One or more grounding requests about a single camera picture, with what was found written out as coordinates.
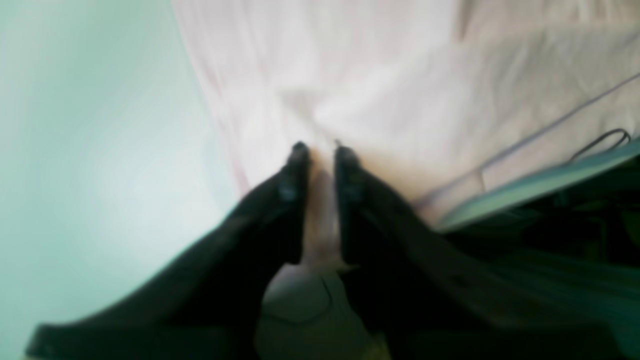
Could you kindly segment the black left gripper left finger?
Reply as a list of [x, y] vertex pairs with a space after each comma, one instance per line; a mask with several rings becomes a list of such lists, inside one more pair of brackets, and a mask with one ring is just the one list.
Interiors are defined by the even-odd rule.
[[256, 360], [265, 291], [303, 253], [310, 150], [284, 166], [222, 223], [115, 304], [78, 321], [39, 325], [34, 360]]

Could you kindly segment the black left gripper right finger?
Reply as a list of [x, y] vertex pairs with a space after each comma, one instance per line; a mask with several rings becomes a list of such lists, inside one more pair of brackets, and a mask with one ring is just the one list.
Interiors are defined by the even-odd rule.
[[492, 273], [432, 231], [352, 148], [334, 152], [347, 295], [394, 360], [622, 360], [604, 322]]

